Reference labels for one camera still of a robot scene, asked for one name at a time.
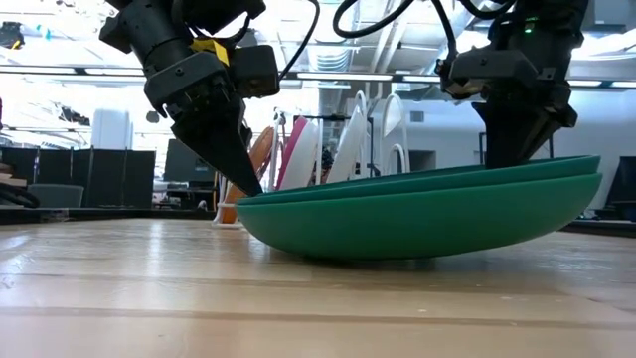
wooden table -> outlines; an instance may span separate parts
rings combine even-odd
[[[208,222],[0,227],[0,357],[612,358],[636,240],[555,233],[426,262],[309,263]]]

ceiling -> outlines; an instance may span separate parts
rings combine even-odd
[[[331,31],[331,14],[340,1],[322,2],[322,19],[314,41],[297,62],[294,69],[296,71],[313,70],[308,54],[341,51],[344,47],[353,54],[351,66],[348,68],[351,72],[421,72],[429,68],[443,51],[445,37],[430,1],[415,2],[392,27],[387,27],[384,34],[383,31],[379,31],[350,43],[343,42]],[[475,25],[472,16],[455,0],[442,2],[458,34],[460,48],[467,50],[471,45],[487,43],[484,37],[485,26]],[[486,5],[489,3],[481,0],[474,2]],[[392,0],[361,0],[359,3],[361,5],[358,21],[353,26],[360,28],[378,21],[386,13]],[[266,4],[268,10],[252,22],[252,27],[260,43],[270,44],[275,48],[278,64],[282,68],[302,41],[311,22],[313,6],[306,0],[267,0]],[[101,23],[105,17],[114,13],[109,5],[99,0],[3,1],[0,4],[0,20],[24,24],[23,32],[27,36],[27,44],[19,51],[2,49],[6,51],[2,51],[0,55],[5,62],[23,65],[138,67],[132,55],[126,56],[97,39]],[[232,34],[241,24],[242,19],[237,19],[219,35]],[[469,24],[471,30],[464,32]],[[601,35],[589,34],[588,38]],[[386,40],[379,48],[381,38]],[[321,41],[323,45],[317,44],[315,40]],[[585,45],[585,51],[579,52],[598,52],[589,45]],[[634,48],[621,52],[629,51],[634,51]],[[375,69],[372,66],[373,62],[378,62]]]
[[[333,12],[342,0],[319,1],[322,18],[314,38],[296,63],[294,71],[321,71],[334,61],[344,59],[341,62],[343,66],[338,71],[425,74],[431,70],[434,61],[443,56],[446,40],[430,1],[415,2],[391,26],[355,41],[344,41],[331,30]],[[633,5],[634,0],[603,1],[625,2],[631,4],[631,9],[636,8]],[[308,30],[313,5],[306,0],[265,2],[268,10],[251,23],[253,36],[259,43],[269,44],[274,48],[278,66],[282,69],[296,52]],[[343,26],[364,28],[377,22],[399,2],[400,0],[361,0],[348,19],[343,20]],[[473,2],[478,6],[493,6],[489,1]],[[442,0],[442,3],[458,37],[460,50],[465,51],[471,46],[479,47],[488,43],[485,38],[488,23],[475,21],[456,0]],[[112,7],[99,0],[1,1],[0,21],[22,23],[26,45],[20,50],[0,48],[0,64],[138,68],[139,64],[134,56],[124,55],[97,38],[105,18],[114,14]],[[237,19],[217,35],[223,37],[235,33],[242,21],[243,19]],[[634,44],[636,30],[625,34],[589,31],[583,48],[574,52],[570,73],[579,78],[633,80],[633,74],[636,73]],[[68,86],[67,89],[68,92],[78,93],[75,87]],[[321,103],[339,103],[339,98],[353,96],[351,93],[343,93],[342,89],[321,89],[319,94]],[[322,109],[317,111],[331,113],[339,110],[337,104],[326,108],[324,106],[325,104],[320,104]]]

green bowl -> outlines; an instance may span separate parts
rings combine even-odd
[[[255,237],[284,252],[332,260],[420,259],[505,247],[558,230],[587,207],[601,177],[236,209]]]
[[[490,170],[481,165],[473,165],[266,193],[240,199],[238,204],[264,205],[344,199],[564,178],[595,173],[599,163],[599,156],[580,156],[537,160],[517,167]]]

desk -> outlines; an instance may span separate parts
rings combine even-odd
[[[202,200],[208,204],[208,210],[213,209],[212,205],[212,189],[167,189],[166,196],[179,198],[181,200],[181,209],[195,210]]]
[[[0,356],[631,358],[636,241],[329,265],[209,222],[0,227]]]
[[[623,219],[636,222],[636,200],[613,201],[612,205]]]

white wall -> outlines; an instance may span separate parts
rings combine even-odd
[[[604,178],[590,208],[602,208],[619,157],[636,155],[636,91],[576,91],[570,103],[578,112],[578,123],[555,135],[555,156],[601,155]],[[404,108],[406,112],[425,113],[424,123],[408,125],[411,150],[435,151],[437,168],[475,164],[478,133],[484,125],[470,103],[456,106],[443,101],[405,101]],[[376,122],[380,122],[383,110],[384,104],[380,103],[372,114]],[[385,151],[399,136],[393,133],[389,137]]]

